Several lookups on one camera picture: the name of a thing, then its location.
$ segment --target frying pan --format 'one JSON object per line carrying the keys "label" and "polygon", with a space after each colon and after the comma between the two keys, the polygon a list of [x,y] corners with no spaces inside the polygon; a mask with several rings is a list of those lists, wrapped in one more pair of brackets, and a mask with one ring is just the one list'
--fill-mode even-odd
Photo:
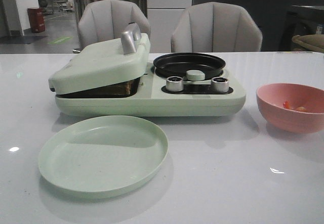
{"label": "frying pan", "polygon": [[184,77],[189,70],[199,70],[207,80],[222,74],[226,63],[219,57],[202,53],[172,53],[157,57],[153,64],[161,76]]}

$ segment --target white table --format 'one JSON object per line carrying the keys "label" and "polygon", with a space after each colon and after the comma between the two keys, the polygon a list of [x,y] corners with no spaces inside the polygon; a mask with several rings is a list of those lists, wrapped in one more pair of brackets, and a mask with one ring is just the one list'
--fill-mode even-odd
{"label": "white table", "polygon": [[323,223],[324,131],[269,125],[255,91],[271,82],[323,89],[324,54],[215,55],[247,90],[243,109],[147,118],[169,138],[166,161],[143,187],[102,200],[62,194],[37,166],[44,143],[82,120],[60,113],[47,82],[74,55],[0,55],[0,223]]}

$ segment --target chair back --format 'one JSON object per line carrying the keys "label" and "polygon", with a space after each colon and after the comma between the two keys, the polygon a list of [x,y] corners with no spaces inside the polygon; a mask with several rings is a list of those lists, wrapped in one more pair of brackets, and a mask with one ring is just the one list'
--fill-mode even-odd
{"label": "chair back", "polygon": [[122,31],[131,22],[137,23],[141,32],[150,36],[150,24],[135,3],[102,0],[88,4],[78,23],[80,48],[120,38]]}
{"label": "chair back", "polygon": [[260,51],[262,33],[240,6],[204,3],[184,10],[172,34],[172,52]]}

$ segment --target mint green plate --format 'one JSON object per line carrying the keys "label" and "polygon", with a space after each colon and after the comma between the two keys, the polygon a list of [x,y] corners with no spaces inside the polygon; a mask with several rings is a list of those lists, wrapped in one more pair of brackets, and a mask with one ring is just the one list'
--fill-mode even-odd
{"label": "mint green plate", "polygon": [[108,198],[149,181],[168,152],[165,133],[132,116],[103,116],[73,124],[50,138],[38,156],[42,176],[83,198]]}

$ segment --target pink bowl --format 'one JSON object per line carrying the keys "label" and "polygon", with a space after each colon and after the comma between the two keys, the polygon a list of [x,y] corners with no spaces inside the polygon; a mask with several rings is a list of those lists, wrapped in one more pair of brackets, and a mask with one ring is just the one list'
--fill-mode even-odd
{"label": "pink bowl", "polygon": [[[304,107],[306,112],[285,109]],[[318,88],[274,83],[257,89],[257,103],[262,116],[274,126],[295,133],[313,133],[324,129],[324,91]]]}

